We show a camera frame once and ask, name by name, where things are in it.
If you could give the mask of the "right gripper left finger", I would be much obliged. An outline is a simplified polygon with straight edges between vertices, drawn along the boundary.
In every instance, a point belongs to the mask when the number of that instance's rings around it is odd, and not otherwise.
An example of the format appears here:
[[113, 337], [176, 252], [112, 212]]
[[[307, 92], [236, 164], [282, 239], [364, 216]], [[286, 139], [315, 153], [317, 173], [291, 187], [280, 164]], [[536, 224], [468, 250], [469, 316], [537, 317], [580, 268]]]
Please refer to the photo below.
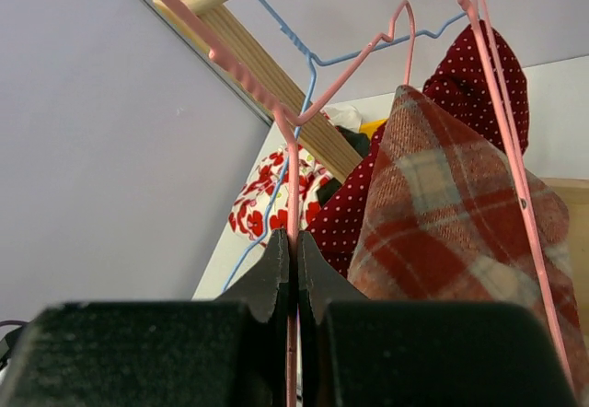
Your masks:
[[289, 243], [204, 301], [76, 302], [22, 332], [5, 406], [284, 406]]

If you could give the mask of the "blue wire hanger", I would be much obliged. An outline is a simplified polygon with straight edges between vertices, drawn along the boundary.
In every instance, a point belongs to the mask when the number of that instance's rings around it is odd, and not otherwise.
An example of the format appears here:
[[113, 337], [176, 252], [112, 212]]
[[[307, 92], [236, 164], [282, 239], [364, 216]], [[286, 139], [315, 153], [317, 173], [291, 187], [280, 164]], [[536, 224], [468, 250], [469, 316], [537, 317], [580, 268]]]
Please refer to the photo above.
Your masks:
[[[436, 32], [432, 32], [427, 29], [417, 30], [415, 16], [413, 14], [410, 2], [404, 0], [400, 3], [397, 10], [390, 18], [388, 22], [388, 31], [376, 34], [376, 36], [358, 52], [344, 54], [343, 56], [324, 61], [320, 59], [314, 52], [310, 51], [310, 49], [302, 41], [300, 41], [299, 37], [282, 19], [282, 17], [273, 9], [267, 0], [258, 1], [274, 18], [274, 20], [278, 22], [281, 32], [286, 35], [291, 40], [293, 45], [305, 56], [310, 72], [308, 90], [304, 98], [303, 105], [300, 108], [298, 114], [293, 115], [286, 108], [286, 106], [278, 100], [270, 100], [269, 97], [262, 97], [259, 94], [254, 96], [254, 99], [261, 101], [264, 106], [267, 106], [271, 109], [275, 122], [277, 123], [277, 126], [283, 134], [287, 144], [288, 157], [284, 162], [280, 177], [283, 178], [285, 175], [289, 176], [289, 219], [287, 233], [295, 238], [299, 231], [299, 187], [295, 181], [298, 179], [299, 173], [298, 137], [301, 133], [302, 127], [319, 114], [322, 108], [343, 87], [343, 85], [366, 60], [371, 52], [380, 51], [406, 41], [409, 44], [409, 51], [406, 62], [405, 79], [409, 80], [415, 40], [420, 36], [425, 36], [430, 39], [437, 39], [450, 25], [465, 17], [467, 14], [462, 13], [451, 17]], [[350, 63], [347, 69], [324, 93], [324, 95], [318, 99], [317, 102], [313, 103], [311, 101], [311, 97], [317, 82], [317, 68], [319, 66], [325, 67], [343, 62]], [[249, 253], [254, 249], [254, 247], [261, 243], [261, 241], [262, 238], [257, 238], [256, 240], [252, 241], [251, 244], [244, 250], [237, 263], [233, 267], [231, 273], [228, 275], [223, 286], [224, 290], [228, 289], [243, 261], [248, 257]]]

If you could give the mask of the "dark grey dotted skirt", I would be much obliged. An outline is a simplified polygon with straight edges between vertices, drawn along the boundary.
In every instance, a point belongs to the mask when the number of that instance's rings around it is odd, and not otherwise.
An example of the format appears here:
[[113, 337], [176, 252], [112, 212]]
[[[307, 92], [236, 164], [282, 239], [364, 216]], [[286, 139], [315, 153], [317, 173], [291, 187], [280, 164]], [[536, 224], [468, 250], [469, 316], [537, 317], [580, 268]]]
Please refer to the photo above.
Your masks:
[[[357, 133], [342, 126], [337, 126], [336, 129], [343, 135], [346, 142], [352, 146], [361, 158], [368, 156], [371, 142], [366, 134]], [[335, 178], [331, 178], [328, 181], [322, 181], [320, 187], [317, 189], [319, 206], [323, 207], [340, 187], [341, 182]]]

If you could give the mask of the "pink wire hanger plaid skirt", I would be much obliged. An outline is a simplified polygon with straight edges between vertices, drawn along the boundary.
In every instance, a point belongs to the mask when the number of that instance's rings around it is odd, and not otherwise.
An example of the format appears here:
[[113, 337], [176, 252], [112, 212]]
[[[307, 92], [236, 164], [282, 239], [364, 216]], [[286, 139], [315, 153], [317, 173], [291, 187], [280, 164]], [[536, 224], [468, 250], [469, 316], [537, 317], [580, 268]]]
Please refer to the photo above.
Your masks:
[[[395, 36], [398, 18], [391, 17], [388, 31], [379, 33], [372, 39], [352, 61], [350, 66], [334, 82], [332, 87], [316, 102], [304, 101], [300, 114], [294, 114], [284, 106], [261, 82], [251, 73], [249, 68], [241, 63], [232, 51], [224, 45], [195, 14], [181, 0], [160, 0], [179, 20], [193, 33], [198, 35], [209, 47], [209, 59], [230, 74], [257, 102], [269, 109], [277, 123], [287, 144], [288, 158], [285, 161], [283, 173], [288, 176], [288, 226], [287, 235], [289, 247], [295, 250], [299, 233], [299, 151], [298, 131], [314, 118], [323, 106], [331, 100], [337, 91], [348, 81], [352, 74], [364, 62], [368, 55], [375, 50], [381, 41], [391, 42]], [[514, 118], [511, 104], [507, 98], [506, 85], [502, 74], [502, 67], [497, 59], [494, 37], [491, 29], [481, 29], [479, 15], [488, 12], [485, 0], [456, 0], [468, 17], [475, 34], [483, 73], [488, 83], [491, 101], [499, 124], [504, 148], [507, 151], [509, 166], [518, 196], [521, 215], [523, 217], [528, 244], [531, 249], [537, 278], [540, 285], [542, 300], [547, 314], [549, 331], [553, 344], [558, 353], [562, 372], [565, 376], [571, 374], [570, 365], [562, 340], [561, 329], [549, 288], [548, 275], [544, 257], [541, 252], [534, 208], [526, 179], [524, 162], [521, 157], [519, 142], [516, 138]]]

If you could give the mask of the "white pleated skirt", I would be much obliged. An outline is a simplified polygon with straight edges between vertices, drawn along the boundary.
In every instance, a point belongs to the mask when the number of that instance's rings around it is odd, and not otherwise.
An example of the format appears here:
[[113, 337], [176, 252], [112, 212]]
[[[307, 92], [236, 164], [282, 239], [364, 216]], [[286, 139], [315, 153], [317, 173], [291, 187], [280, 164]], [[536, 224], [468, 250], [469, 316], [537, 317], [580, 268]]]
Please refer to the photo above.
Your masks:
[[321, 113], [333, 125], [358, 132], [362, 125], [363, 117], [354, 106], [325, 107]]

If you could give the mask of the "dark red polka dot skirt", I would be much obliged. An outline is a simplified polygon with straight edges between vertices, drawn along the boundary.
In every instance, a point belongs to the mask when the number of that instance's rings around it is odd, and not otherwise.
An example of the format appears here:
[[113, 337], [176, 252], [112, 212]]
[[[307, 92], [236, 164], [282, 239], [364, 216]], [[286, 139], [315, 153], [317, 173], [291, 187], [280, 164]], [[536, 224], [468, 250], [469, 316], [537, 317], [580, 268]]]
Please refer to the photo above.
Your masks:
[[[516, 136], [520, 149], [528, 148], [529, 104], [525, 74], [505, 39], [493, 33], [505, 84], [508, 87]], [[452, 117], [503, 149], [491, 95], [483, 74], [472, 27], [466, 27], [450, 46], [434, 74], [424, 82], [422, 93]], [[326, 262], [342, 276], [350, 267], [364, 218], [368, 182], [385, 125], [370, 138], [370, 152], [338, 191], [321, 207], [304, 230], [310, 232]]]

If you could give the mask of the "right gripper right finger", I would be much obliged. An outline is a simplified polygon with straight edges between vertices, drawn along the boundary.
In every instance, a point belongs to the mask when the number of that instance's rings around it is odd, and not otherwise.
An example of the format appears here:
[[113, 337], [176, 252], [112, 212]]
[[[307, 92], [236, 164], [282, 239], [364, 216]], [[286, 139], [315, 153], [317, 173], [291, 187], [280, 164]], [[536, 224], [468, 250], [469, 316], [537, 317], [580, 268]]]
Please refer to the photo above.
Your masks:
[[379, 301], [298, 239], [305, 406], [573, 406], [554, 347], [527, 309]]

